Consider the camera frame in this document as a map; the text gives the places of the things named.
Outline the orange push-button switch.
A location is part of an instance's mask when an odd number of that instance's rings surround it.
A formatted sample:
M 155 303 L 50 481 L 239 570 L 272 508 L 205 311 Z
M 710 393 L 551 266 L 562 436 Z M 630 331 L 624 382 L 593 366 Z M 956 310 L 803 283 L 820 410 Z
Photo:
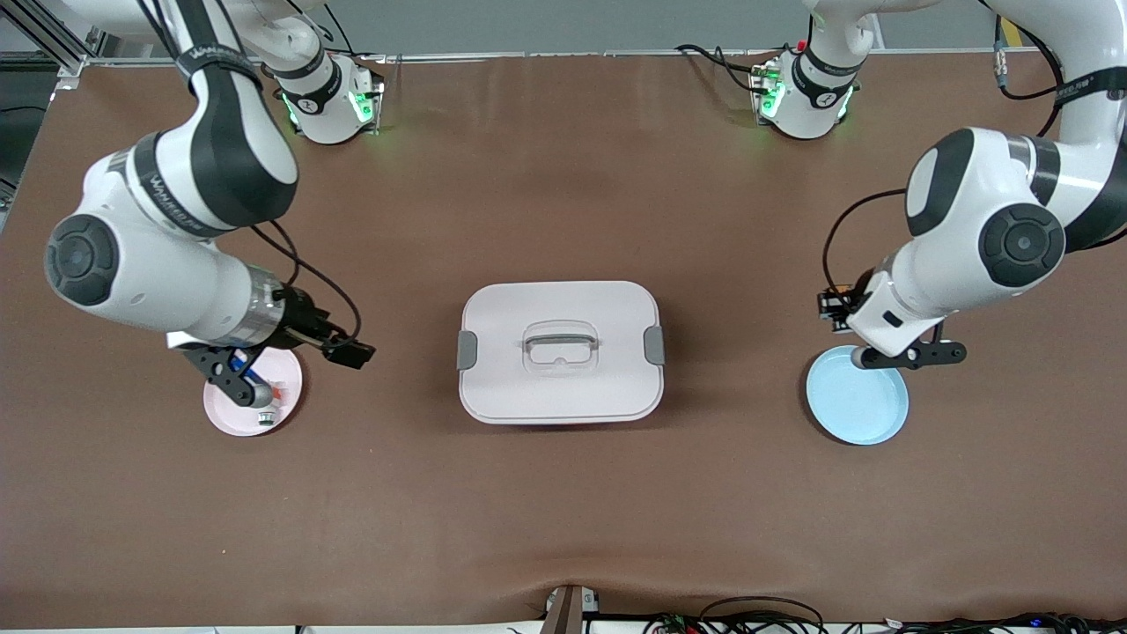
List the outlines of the orange push-button switch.
M 820 291 L 820 292 L 854 292 L 854 288 L 853 288 L 852 285 L 848 285 L 848 284 L 833 284 L 833 285 L 829 285 L 828 289 Z M 820 312 L 820 294 L 818 294 L 817 302 L 818 302 L 818 313 L 819 313 Z M 834 325 L 832 321 L 827 321 L 827 322 L 829 323 L 829 332 L 832 332 L 834 334 L 845 334 L 845 333 L 851 332 L 851 329 L 848 325 L 848 321 L 845 322 L 844 325 Z

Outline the white lidded storage box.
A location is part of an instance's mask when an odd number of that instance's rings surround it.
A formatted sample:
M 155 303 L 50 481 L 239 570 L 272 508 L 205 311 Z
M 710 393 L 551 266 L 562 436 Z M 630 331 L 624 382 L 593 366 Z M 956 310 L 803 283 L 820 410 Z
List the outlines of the white lidded storage box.
M 665 365 L 659 304 L 635 282 L 492 284 L 462 310 L 459 398 L 487 425 L 640 420 Z

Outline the light blue round plate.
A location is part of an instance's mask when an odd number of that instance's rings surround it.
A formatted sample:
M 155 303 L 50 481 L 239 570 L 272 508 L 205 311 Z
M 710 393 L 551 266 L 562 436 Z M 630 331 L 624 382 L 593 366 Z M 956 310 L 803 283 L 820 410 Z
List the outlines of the light blue round plate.
M 909 390 L 899 370 L 854 365 L 858 346 L 837 346 L 814 358 L 804 394 L 814 421 L 831 438 L 876 446 L 900 432 L 909 414 Z

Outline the small white orange object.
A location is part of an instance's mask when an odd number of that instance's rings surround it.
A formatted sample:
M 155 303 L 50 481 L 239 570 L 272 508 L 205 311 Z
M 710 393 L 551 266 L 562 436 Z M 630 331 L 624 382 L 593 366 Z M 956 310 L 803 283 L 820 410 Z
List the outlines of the small white orange object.
M 270 402 L 261 407 L 256 407 L 256 422 L 263 430 L 273 428 L 283 418 L 283 409 L 287 407 L 289 389 L 285 381 L 279 381 L 270 385 Z

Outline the pink round plate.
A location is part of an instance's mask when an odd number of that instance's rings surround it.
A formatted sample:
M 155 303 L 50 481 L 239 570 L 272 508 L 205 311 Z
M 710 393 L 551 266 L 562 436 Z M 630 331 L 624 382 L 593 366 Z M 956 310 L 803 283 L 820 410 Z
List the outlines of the pink round plate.
M 305 389 L 303 385 L 305 374 L 299 363 L 298 354 L 290 350 L 266 349 L 258 360 L 254 361 L 252 370 L 269 384 L 285 381 L 289 389 L 287 407 L 283 409 L 283 418 L 277 425 L 263 430 L 256 422 L 254 409 L 233 404 L 220 389 L 206 382 L 203 389 L 204 410 L 208 414 L 210 422 L 229 436 L 252 437 L 270 434 L 282 428 L 298 412 L 299 401 Z

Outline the brown table mat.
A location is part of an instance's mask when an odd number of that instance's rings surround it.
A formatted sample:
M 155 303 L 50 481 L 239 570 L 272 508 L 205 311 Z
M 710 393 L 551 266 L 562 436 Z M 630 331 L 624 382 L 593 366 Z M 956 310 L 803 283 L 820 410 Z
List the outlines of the brown table mat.
M 303 349 L 278 431 L 237 439 L 165 337 L 68 306 L 43 253 L 97 159 L 186 120 L 169 68 L 92 68 L 48 105 L 0 233 L 0 629 L 524 620 L 733 595 L 835 620 L 1127 617 L 1127 240 L 958 314 L 969 360 L 906 374 L 871 448 L 820 434 L 807 365 L 841 211 L 961 126 L 1033 133 L 986 54 L 878 54 L 829 136 L 757 126 L 696 59 L 387 69 L 378 136 L 292 139 L 299 253 L 360 306 L 362 370 Z M 458 395 L 490 284 L 628 280 L 659 304 L 644 420 L 483 425 Z

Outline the metal mount post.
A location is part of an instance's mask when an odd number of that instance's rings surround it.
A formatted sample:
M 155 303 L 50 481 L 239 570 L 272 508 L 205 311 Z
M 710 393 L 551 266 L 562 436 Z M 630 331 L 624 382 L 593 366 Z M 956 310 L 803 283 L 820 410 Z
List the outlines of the metal mount post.
M 592 634 L 600 597 L 587 586 L 559 586 L 549 593 L 545 607 L 539 634 Z

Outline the metal table edge rail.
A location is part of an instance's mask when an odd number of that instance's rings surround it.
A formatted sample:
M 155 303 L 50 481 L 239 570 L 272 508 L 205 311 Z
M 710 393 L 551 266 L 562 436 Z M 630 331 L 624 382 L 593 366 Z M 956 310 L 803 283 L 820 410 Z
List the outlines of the metal table edge rail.
M 992 47 L 986 48 L 877 48 L 869 54 L 870 60 L 879 55 L 912 55 L 912 54 L 986 54 L 994 56 Z M 529 53 L 529 52 L 489 52 L 476 54 L 358 54 L 356 59 L 363 62 L 375 64 L 416 64 L 416 63 L 462 63 L 483 62 L 498 59 L 573 59 L 573 57 L 604 57 L 604 59 L 632 59 L 632 57 L 674 57 L 689 55 L 689 51 L 680 50 L 607 50 L 595 53 Z M 147 66 L 174 66 L 174 61 L 161 57 L 88 57 L 82 61 L 81 68 L 94 66 L 117 66 L 117 68 L 147 68 Z

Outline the aluminium frame structure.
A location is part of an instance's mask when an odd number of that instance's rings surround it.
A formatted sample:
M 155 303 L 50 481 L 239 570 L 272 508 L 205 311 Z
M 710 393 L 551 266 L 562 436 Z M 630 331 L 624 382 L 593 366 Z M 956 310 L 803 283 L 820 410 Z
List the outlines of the aluminium frame structure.
M 0 0 L 0 70 L 53 66 L 76 77 L 103 41 L 103 32 L 65 0 Z

